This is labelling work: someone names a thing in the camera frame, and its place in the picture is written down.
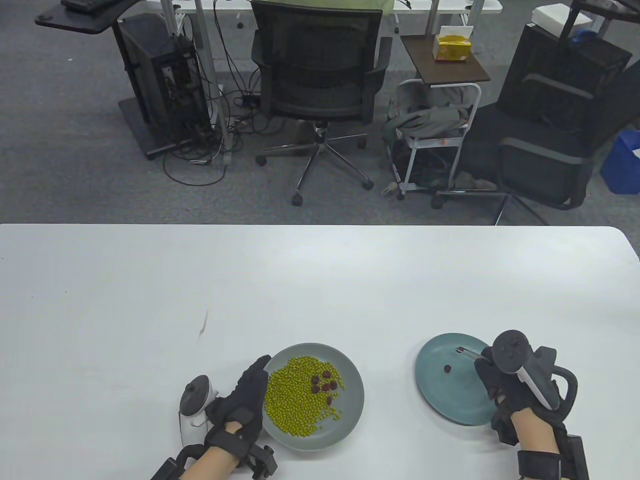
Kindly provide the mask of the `person's left hand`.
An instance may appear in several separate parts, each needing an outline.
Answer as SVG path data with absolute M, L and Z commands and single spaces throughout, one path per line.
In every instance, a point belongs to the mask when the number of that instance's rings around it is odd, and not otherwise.
M 212 439 L 226 424 L 242 425 L 237 432 L 251 444 L 256 443 L 263 429 L 263 405 L 268 388 L 269 374 L 265 366 L 272 359 L 269 354 L 256 359 L 238 379 L 233 391 L 226 397 L 217 397 L 206 408 L 211 428 L 206 439 Z

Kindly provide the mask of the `person's right hand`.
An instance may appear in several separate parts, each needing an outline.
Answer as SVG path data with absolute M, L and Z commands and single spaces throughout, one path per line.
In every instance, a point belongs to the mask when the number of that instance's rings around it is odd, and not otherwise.
M 530 387 L 519 380 L 516 374 L 506 374 L 496 366 L 492 348 L 486 346 L 481 352 L 482 358 L 474 361 L 474 367 L 487 390 L 490 400 L 494 401 L 497 413 L 491 420 L 491 428 L 497 432 L 501 442 L 515 445 L 516 432 L 511 419 L 512 414 L 531 408 L 534 414 L 549 423 L 558 432 L 566 434 L 567 429 L 557 411 L 546 409 L 535 397 Z

